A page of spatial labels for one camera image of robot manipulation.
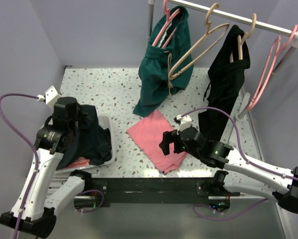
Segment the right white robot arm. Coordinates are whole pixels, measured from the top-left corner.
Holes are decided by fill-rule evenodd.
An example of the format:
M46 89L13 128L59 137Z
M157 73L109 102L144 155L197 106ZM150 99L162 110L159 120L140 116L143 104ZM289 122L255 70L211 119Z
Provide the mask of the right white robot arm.
M166 131L159 144L164 155L186 152L210 168L215 175L201 188L221 196L225 193L246 193L273 200L298 214L298 167L285 169L261 160L246 157L228 144L205 138L197 129Z

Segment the dark navy shorts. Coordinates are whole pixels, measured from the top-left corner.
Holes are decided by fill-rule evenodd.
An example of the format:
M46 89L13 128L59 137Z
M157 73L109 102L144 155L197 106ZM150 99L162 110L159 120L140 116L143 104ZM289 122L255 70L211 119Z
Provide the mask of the dark navy shorts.
M58 170L68 167L79 157L89 159L89 162L94 165L101 165L111 158L110 142L105 132L99 128L95 106L81 106L88 115L83 122L79 123L78 132L58 164Z

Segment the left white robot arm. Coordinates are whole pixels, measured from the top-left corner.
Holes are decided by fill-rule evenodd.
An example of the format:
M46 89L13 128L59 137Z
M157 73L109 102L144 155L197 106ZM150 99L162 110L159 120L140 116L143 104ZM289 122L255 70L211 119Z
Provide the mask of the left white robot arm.
M2 213L0 224L45 239L53 231L57 215L78 195L88 195L92 189L91 174L74 170L66 182L47 196L54 172L65 151L78 132L78 123L86 116L73 97L60 97L53 114L37 132L31 144L33 162L23 189L9 212Z

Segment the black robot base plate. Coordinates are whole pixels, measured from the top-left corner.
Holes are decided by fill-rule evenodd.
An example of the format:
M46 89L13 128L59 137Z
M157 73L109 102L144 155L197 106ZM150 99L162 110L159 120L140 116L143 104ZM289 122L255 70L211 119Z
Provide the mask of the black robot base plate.
M209 197L239 196L211 185L212 178L92 178L84 190L104 194L104 207L115 203L199 204Z

